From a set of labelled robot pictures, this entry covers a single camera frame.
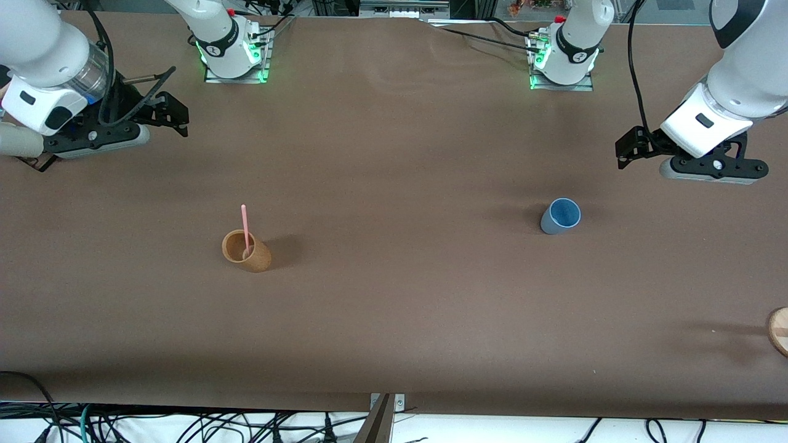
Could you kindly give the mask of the blue cup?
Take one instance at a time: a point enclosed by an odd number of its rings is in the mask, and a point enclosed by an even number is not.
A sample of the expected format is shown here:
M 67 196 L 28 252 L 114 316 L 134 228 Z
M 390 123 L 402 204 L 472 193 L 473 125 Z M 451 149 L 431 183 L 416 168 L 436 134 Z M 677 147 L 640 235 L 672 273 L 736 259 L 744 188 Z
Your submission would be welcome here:
M 564 233 L 574 229 L 582 219 L 577 202 L 568 198 L 555 199 L 541 216 L 541 230 L 548 235 Z

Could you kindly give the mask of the white cup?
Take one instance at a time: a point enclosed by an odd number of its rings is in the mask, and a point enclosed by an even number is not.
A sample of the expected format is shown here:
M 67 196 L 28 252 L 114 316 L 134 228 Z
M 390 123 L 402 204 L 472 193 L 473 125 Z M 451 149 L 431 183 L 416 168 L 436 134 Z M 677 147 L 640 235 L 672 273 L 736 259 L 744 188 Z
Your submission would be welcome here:
M 42 135 L 25 126 L 0 122 L 0 155 L 36 158 L 42 152 Z

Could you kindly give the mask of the black cup rack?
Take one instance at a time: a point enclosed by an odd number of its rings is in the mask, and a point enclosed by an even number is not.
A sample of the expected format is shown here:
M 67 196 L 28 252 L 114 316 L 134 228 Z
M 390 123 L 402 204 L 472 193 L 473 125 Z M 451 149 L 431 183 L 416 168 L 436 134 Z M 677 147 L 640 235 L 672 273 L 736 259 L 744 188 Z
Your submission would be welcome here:
M 32 169 L 39 173 L 44 173 L 48 170 L 48 168 L 53 165 L 53 163 L 59 160 L 54 154 L 50 153 L 43 153 L 38 157 L 22 157 L 22 156 L 15 156 L 15 159 L 19 160 L 20 162 L 25 163 L 26 165 L 30 166 Z

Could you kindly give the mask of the brown wooden cup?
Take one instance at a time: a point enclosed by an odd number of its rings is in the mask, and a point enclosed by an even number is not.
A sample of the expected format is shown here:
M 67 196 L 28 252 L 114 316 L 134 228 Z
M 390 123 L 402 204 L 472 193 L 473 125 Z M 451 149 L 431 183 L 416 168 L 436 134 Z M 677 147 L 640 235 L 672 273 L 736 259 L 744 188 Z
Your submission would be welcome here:
M 245 235 L 242 229 L 225 235 L 222 254 L 230 263 L 251 273 L 264 272 L 272 264 L 272 253 L 268 246 L 251 233 Z

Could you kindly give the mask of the round wooden disc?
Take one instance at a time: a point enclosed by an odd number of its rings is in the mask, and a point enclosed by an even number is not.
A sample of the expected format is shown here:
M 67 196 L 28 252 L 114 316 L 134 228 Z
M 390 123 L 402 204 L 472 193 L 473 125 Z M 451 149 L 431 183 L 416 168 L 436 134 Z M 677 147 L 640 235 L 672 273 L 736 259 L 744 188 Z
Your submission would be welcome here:
M 788 359 L 788 306 L 776 308 L 768 315 L 766 334 L 772 347 Z

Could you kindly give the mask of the grey electronics box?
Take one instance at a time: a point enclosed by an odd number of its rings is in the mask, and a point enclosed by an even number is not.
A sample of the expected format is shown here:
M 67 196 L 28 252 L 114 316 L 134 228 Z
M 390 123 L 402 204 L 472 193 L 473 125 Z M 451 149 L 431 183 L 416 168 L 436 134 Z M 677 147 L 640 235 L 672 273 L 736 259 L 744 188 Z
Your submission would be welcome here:
M 360 0 L 358 17 L 449 20 L 450 0 Z

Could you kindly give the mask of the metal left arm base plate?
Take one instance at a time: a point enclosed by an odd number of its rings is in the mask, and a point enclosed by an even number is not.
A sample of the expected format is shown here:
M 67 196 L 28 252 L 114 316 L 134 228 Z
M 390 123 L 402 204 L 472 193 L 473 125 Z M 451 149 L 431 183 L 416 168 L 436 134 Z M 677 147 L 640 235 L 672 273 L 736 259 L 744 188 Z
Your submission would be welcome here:
M 600 49 L 589 53 L 579 52 L 566 55 L 554 47 L 553 36 L 548 28 L 539 28 L 524 37 L 528 54 L 529 86 L 532 90 L 554 90 L 555 92 L 591 92 L 594 67 Z

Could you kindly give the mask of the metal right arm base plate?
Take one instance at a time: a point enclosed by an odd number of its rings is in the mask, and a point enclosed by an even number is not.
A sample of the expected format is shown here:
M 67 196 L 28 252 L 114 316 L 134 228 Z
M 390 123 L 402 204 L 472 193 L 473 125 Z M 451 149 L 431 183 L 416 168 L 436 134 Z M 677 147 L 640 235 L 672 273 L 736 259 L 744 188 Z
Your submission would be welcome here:
M 270 63 L 273 55 L 275 33 L 265 34 L 262 37 L 251 39 L 244 43 L 243 62 L 250 62 L 249 70 L 237 78 L 221 78 L 209 68 L 205 56 L 201 55 L 204 65 L 203 81 L 208 84 L 265 84 L 268 81 Z

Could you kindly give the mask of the metal table bracket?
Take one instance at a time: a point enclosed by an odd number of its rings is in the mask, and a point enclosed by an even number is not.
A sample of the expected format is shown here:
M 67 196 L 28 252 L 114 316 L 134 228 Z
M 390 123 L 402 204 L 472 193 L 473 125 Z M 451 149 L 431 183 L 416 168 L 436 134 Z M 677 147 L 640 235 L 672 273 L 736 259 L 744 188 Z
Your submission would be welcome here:
M 404 393 L 372 393 L 371 412 L 357 432 L 353 443 L 390 443 L 396 413 L 404 412 Z

